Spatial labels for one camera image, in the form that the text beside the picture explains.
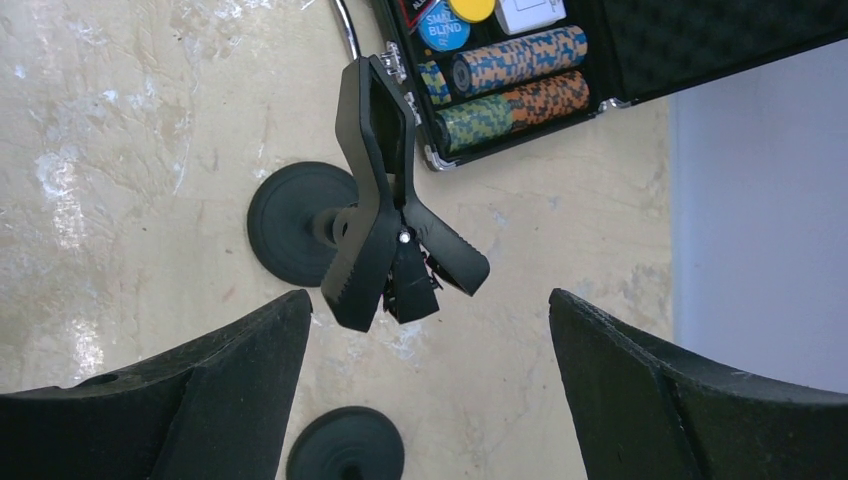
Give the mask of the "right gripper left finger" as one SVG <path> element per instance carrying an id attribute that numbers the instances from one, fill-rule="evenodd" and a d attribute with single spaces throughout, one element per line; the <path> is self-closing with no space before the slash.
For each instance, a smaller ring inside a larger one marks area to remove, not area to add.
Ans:
<path id="1" fill-rule="evenodd" d="M 76 386 L 3 395 L 2 477 L 274 478 L 311 314 L 294 290 Z"/>

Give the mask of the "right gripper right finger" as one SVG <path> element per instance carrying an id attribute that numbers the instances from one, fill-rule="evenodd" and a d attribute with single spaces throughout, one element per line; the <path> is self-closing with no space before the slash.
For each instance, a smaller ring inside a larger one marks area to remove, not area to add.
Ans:
<path id="1" fill-rule="evenodd" d="M 549 324 L 591 479 L 843 479 L 847 397 L 718 363 L 554 290 Z"/>

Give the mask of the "black round-base mic stand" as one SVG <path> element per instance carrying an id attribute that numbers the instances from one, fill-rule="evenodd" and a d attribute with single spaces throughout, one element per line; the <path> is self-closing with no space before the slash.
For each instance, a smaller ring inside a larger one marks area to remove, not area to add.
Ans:
<path id="1" fill-rule="evenodd" d="M 287 479 L 400 480 L 405 448 L 395 424 L 365 406 L 345 406 L 312 421 L 292 445 Z"/>

